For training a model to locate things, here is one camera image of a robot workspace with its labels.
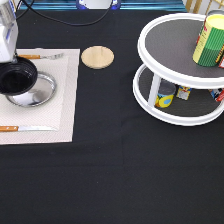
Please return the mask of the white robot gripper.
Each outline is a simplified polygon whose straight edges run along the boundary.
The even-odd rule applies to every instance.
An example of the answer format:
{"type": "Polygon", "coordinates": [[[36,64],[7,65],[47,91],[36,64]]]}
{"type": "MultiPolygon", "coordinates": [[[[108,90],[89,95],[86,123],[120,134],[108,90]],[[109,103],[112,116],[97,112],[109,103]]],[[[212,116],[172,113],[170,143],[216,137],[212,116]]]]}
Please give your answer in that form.
{"type": "Polygon", "coordinates": [[[14,0],[0,0],[0,63],[13,60],[18,38],[14,0]]]}

